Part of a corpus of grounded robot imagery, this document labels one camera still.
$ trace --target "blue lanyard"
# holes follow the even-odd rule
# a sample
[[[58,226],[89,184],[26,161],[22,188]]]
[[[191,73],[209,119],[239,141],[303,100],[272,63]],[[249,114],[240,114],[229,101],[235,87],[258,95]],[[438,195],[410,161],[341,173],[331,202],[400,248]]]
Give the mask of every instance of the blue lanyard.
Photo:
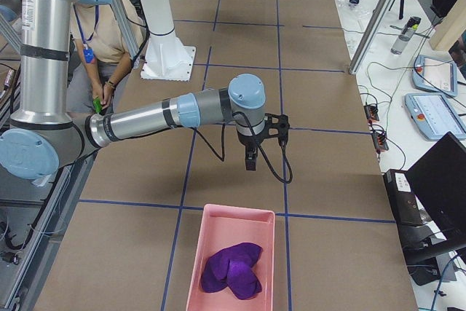
[[[76,21],[78,23],[79,32],[81,34],[82,42],[83,42],[83,44],[86,44],[87,42],[90,42],[92,40],[92,37],[94,36],[94,33],[95,33],[95,29],[97,28],[97,23],[99,22],[99,6],[98,5],[95,6],[94,31],[92,31],[92,34],[90,35],[90,37],[88,39],[84,39],[84,33],[82,31],[81,21],[79,21],[78,12],[76,11],[76,7],[74,5],[73,5],[73,9],[74,9],[74,14],[76,16]]]

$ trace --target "water bottle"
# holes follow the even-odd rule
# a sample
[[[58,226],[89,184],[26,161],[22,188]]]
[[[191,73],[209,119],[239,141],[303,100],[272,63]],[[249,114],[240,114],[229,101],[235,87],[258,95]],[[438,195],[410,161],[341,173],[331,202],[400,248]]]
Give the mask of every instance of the water bottle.
[[[408,45],[409,40],[416,32],[416,29],[419,27],[421,19],[419,17],[410,17],[407,24],[401,31],[400,35],[396,39],[396,42],[393,44],[392,49],[390,50],[392,54],[399,55],[403,52],[406,45]]]

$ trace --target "person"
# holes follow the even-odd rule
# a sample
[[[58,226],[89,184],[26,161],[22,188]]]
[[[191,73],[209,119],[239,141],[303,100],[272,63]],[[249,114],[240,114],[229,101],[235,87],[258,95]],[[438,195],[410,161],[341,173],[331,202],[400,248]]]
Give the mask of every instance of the person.
[[[466,78],[466,31],[458,38],[449,50],[451,58],[456,63],[463,77]]]
[[[130,0],[122,0],[138,45],[143,41],[138,14]],[[68,112],[95,113],[114,110],[122,97],[131,57],[110,5],[77,3],[71,8],[70,31],[81,64],[74,70],[66,93]]]

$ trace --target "robotic arm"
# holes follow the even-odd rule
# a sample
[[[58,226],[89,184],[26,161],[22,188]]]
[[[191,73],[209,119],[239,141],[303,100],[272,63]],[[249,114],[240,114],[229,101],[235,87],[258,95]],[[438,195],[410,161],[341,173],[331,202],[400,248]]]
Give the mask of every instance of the robotic arm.
[[[70,118],[66,113],[66,72],[69,16],[76,1],[23,0],[20,108],[11,116],[13,128],[0,136],[0,163],[9,172],[21,178],[39,178],[111,142],[167,128],[232,120],[246,148],[248,170],[256,169],[257,150],[264,139],[278,138],[284,149],[288,118],[264,113],[264,86],[251,74],[237,76],[227,89],[189,93],[118,114]],[[277,132],[271,135],[270,130]]]

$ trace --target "metal frame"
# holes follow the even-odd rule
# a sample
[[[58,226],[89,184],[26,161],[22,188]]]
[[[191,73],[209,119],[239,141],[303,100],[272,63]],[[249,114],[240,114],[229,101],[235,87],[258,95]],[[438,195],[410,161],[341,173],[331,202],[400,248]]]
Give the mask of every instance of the metal frame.
[[[356,49],[355,55],[349,65],[349,73],[356,74],[358,69],[360,68],[364,57],[366,56],[369,47],[374,40],[377,31],[379,30],[380,23],[385,16],[388,8],[390,7],[391,3],[394,0],[379,0],[377,3],[376,9],[374,10],[374,14],[369,21],[366,31],[363,34],[363,38],[361,39],[358,48]]]

